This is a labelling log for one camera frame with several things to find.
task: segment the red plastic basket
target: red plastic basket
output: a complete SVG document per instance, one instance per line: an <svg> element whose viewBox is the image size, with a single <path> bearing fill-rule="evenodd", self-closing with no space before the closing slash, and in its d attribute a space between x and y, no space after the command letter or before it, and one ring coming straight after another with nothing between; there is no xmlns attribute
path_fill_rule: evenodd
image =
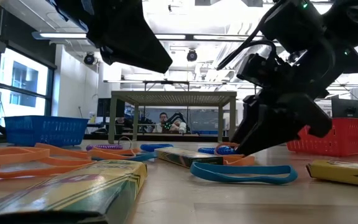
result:
<svg viewBox="0 0 358 224"><path fill-rule="evenodd" d="M289 151L323 156L350 156L358 154L358 119L334 118L333 128L324 138L308 134L309 127L299 132L301 140L287 143Z"/></svg>

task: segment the yellow crayon box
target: yellow crayon box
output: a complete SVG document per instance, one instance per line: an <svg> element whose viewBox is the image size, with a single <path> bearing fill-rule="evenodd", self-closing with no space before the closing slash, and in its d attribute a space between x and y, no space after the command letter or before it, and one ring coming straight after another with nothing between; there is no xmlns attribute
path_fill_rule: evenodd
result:
<svg viewBox="0 0 358 224"><path fill-rule="evenodd" d="M317 179L358 185L358 162L315 160L306 168Z"/></svg>
<svg viewBox="0 0 358 224"><path fill-rule="evenodd" d="M146 177L141 162L99 161L0 198L0 221L125 223Z"/></svg>
<svg viewBox="0 0 358 224"><path fill-rule="evenodd" d="M223 157L174 147L156 149L159 159L190 168L193 162L223 165Z"/></svg>

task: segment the blue rubber band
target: blue rubber band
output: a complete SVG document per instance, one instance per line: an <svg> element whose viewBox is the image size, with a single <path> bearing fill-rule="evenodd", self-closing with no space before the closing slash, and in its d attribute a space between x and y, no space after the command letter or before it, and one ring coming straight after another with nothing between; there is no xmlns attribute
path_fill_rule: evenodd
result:
<svg viewBox="0 0 358 224"><path fill-rule="evenodd" d="M202 147L198 149L198 152L207 153L207 154L215 154L214 147ZM237 154L237 152L229 146L222 146L218 149L218 153L220 155L233 155Z"/></svg>
<svg viewBox="0 0 358 224"><path fill-rule="evenodd" d="M194 162L190 172L205 180L215 182L263 182L268 184L287 184L298 178L292 166L222 166ZM260 177L233 177L223 174L262 174ZM263 175L288 174L287 177L270 177Z"/></svg>
<svg viewBox="0 0 358 224"><path fill-rule="evenodd" d="M143 144L140 146L140 149L147 152L154 152L154 149L160 149L163 147L173 147L173 146L171 144Z"/></svg>
<svg viewBox="0 0 358 224"><path fill-rule="evenodd" d="M124 159L124 160L128 160L128 161L137 161L137 162L144 162L147 161L149 159L154 159L157 158L157 153L156 152L148 152L148 153L139 153L136 154L135 157L130 158L130 159ZM99 158L99 157L92 157L93 161L102 161L105 159Z"/></svg>
<svg viewBox="0 0 358 224"><path fill-rule="evenodd" d="M143 162L143 161L147 161L149 159L154 159L154 158L157 158L157 152L140 153L140 154L137 154L136 157L134 157L132 159L126 159L126 160Z"/></svg>

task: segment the metal table frame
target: metal table frame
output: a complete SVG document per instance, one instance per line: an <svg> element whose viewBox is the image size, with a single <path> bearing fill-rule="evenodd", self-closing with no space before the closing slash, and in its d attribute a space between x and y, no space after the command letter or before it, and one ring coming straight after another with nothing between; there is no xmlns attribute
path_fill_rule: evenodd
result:
<svg viewBox="0 0 358 224"><path fill-rule="evenodd" d="M237 92L235 91L112 91L109 143L114 144L117 99L135 106L133 141L137 140L137 118L140 106L216 106L218 107L218 141L222 142L223 107L228 103L230 104L229 137L231 138L236 131L236 96ZM147 101L147 98L155 98L156 101Z"/></svg>

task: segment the plastic basket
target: plastic basket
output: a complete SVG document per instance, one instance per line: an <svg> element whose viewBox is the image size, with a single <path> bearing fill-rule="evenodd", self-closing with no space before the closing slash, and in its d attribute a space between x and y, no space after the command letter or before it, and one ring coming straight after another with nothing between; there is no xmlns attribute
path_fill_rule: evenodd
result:
<svg viewBox="0 0 358 224"><path fill-rule="evenodd" d="M54 116L5 117L8 143L34 146L35 143L53 146L75 146L82 142L88 119Z"/></svg>
<svg viewBox="0 0 358 224"><path fill-rule="evenodd" d="M309 127L303 128L298 133L301 140L288 142L288 150L335 157L358 154L358 119L334 118L333 128L324 138L308 131Z"/></svg>

